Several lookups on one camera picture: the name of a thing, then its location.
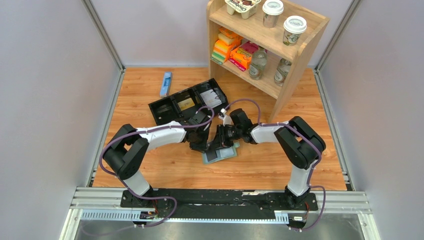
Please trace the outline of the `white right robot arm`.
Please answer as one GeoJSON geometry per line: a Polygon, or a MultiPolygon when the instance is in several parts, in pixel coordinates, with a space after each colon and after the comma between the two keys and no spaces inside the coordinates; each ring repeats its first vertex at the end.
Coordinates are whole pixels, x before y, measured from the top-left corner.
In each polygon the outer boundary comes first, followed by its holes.
{"type": "Polygon", "coordinates": [[[309,193],[313,168],[326,149],[324,140],[300,116],[280,123],[253,123],[240,108],[229,114],[230,123],[217,125],[214,139],[206,145],[206,158],[217,159],[217,151],[231,148],[235,140],[257,145],[278,143],[292,164],[285,187],[286,205],[299,209],[309,193]]]}

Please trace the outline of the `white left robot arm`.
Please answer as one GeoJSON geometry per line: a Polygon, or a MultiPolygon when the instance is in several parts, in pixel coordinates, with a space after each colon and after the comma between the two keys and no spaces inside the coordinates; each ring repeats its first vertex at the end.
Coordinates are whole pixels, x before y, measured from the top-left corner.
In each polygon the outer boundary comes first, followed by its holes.
{"type": "Polygon", "coordinates": [[[103,162],[106,162],[112,169],[112,175],[133,194],[135,203],[148,207],[153,201],[153,194],[151,185],[140,171],[146,153],[170,144],[202,142],[204,138],[198,132],[204,130],[212,118],[212,115],[199,110],[189,119],[172,120],[154,127],[134,128],[125,124],[102,150],[99,164],[104,169],[103,162]]]}

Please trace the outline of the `teal leather card holder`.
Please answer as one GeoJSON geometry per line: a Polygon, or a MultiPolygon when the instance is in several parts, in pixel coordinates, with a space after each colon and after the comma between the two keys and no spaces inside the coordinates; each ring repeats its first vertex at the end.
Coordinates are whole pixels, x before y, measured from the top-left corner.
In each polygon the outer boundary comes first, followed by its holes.
{"type": "Polygon", "coordinates": [[[239,147],[240,143],[236,141],[231,147],[224,147],[220,149],[208,149],[201,154],[202,162],[205,165],[209,165],[225,159],[234,158],[238,155],[237,148],[239,147]]]}

